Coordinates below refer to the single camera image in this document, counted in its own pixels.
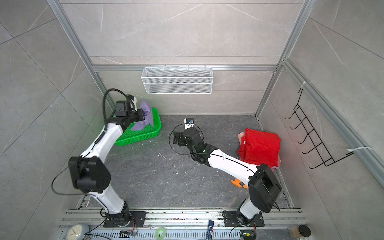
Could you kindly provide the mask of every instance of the blue marker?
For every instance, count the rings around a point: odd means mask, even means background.
[[[214,222],[212,220],[209,220],[206,240],[212,239],[213,232],[214,232]]]

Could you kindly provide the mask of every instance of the black hook rack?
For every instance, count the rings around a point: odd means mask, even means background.
[[[305,142],[305,140],[307,139],[307,137],[309,136],[309,138],[310,138],[310,140],[311,140],[311,142],[312,142],[312,144],[313,144],[313,146],[314,146],[311,150],[309,150],[308,152],[302,152],[302,154],[308,154],[308,153],[310,153],[312,150],[316,150],[316,152],[317,152],[317,153],[319,154],[319,156],[320,156],[320,159],[321,159],[322,163],[320,163],[320,164],[317,165],[316,167],[309,167],[309,168],[310,168],[310,169],[314,169],[314,168],[317,168],[317,167],[319,167],[319,166],[321,166],[321,165],[323,165],[323,164],[324,164],[324,166],[327,167],[327,166],[329,166],[329,165],[332,165],[332,164],[334,164],[334,163],[337,163],[338,161],[343,160],[344,158],[346,158],[346,157],[348,157],[348,156],[354,154],[353,152],[349,152],[349,153],[346,154],[345,157],[342,157],[342,158],[340,158],[339,160],[336,160],[336,161],[335,161],[335,160],[333,159],[331,153],[330,153],[330,152],[328,151],[328,149],[327,149],[327,146],[325,146],[323,140],[321,139],[321,137],[320,137],[319,134],[317,133],[316,129],[313,127],[311,121],[308,119],[308,117],[305,115],[304,111],[302,110],[302,108],[301,108],[300,105],[299,105],[299,101],[300,101],[300,98],[301,98],[301,94],[303,93],[303,89],[300,89],[298,93],[300,93],[300,96],[299,96],[299,99],[298,99],[298,101],[297,101],[297,104],[296,104],[295,107],[293,108],[293,113],[292,113],[292,115],[291,115],[289,118],[285,118],[285,119],[288,120],[288,119],[290,119],[293,115],[296,115],[297,118],[300,120],[300,123],[299,123],[295,128],[291,128],[291,129],[292,129],[292,130],[295,130],[298,126],[302,125],[302,126],[304,127],[304,130],[305,130],[306,133],[307,133],[307,135],[305,136],[304,140],[303,140],[302,142],[298,142],[298,143],[299,143],[299,144],[303,144],[303,143]],[[303,113],[303,115],[304,115],[304,118],[303,118],[303,119],[300,119],[299,115],[297,114],[297,111],[298,111],[299,109],[300,109],[300,111],[301,111],[301,112]],[[309,122],[309,124],[310,124],[311,127],[312,127],[312,130],[309,131],[309,132],[308,132],[307,128],[304,126],[304,124],[303,124],[303,121],[304,121],[305,119],[307,119],[307,121]],[[315,145],[315,143],[313,142],[313,139],[312,139],[311,136],[310,136],[310,133],[313,132],[313,131],[316,133],[317,137],[320,139],[320,143],[317,144],[317,145]],[[324,146],[324,148],[327,150],[327,152],[328,152],[328,154],[329,154],[329,156],[330,156],[330,158],[327,159],[327,160],[325,160],[325,161],[324,161],[323,157],[321,156],[321,154],[319,153],[319,150],[317,149],[317,147],[319,147],[320,145],[323,145],[323,146]]]

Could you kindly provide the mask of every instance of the green plastic tray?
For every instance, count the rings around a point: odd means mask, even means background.
[[[148,124],[141,131],[131,131],[135,123],[131,124],[127,130],[116,140],[117,146],[124,146],[141,140],[149,139],[159,135],[161,129],[161,121],[159,112],[156,108],[152,108],[153,113],[153,126]]]

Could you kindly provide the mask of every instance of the wall-mounted basket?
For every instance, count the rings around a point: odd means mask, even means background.
[[[146,67],[141,75],[148,94],[211,93],[214,74],[211,67]]]

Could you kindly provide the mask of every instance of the purple towel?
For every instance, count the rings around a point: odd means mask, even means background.
[[[131,127],[131,131],[143,130],[143,128],[148,124],[151,124],[153,126],[153,113],[149,103],[143,100],[140,104],[140,108],[143,109],[145,120],[135,123],[135,125]]]

